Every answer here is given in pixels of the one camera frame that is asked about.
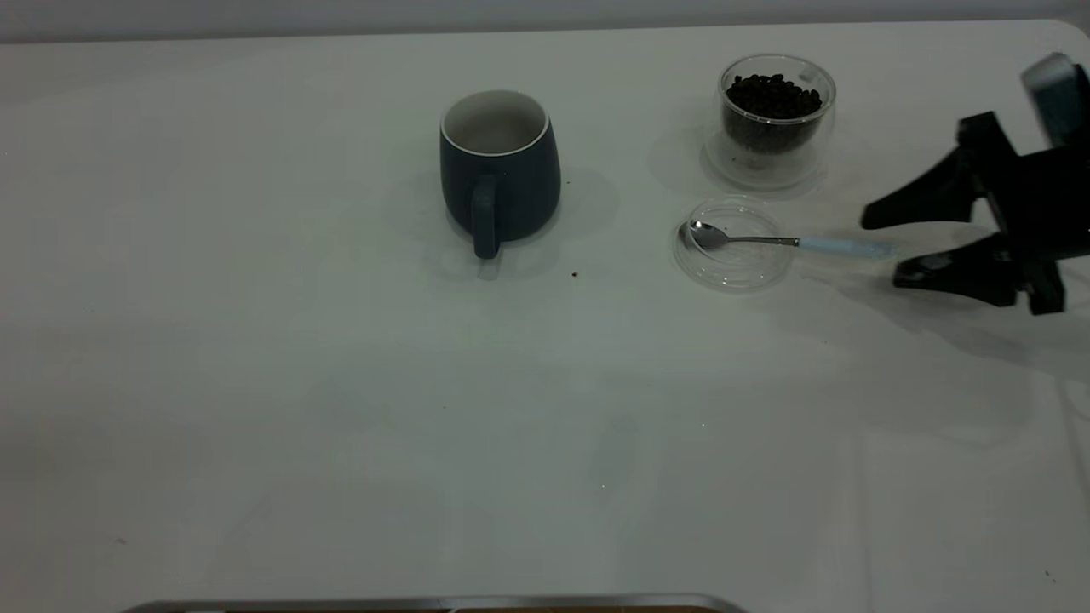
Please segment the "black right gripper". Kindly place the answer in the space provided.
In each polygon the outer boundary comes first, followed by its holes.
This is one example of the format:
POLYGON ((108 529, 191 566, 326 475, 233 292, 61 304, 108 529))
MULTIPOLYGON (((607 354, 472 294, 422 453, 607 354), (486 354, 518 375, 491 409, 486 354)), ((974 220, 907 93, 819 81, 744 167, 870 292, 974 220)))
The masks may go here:
POLYGON ((965 296, 1015 306, 1019 291, 1036 317, 1065 311, 1059 261, 1089 252, 1086 145, 1019 156, 993 112, 964 117, 956 147, 923 175, 862 211, 877 230, 923 223, 969 223, 991 192, 1000 232, 931 255, 900 261, 892 287, 965 296))

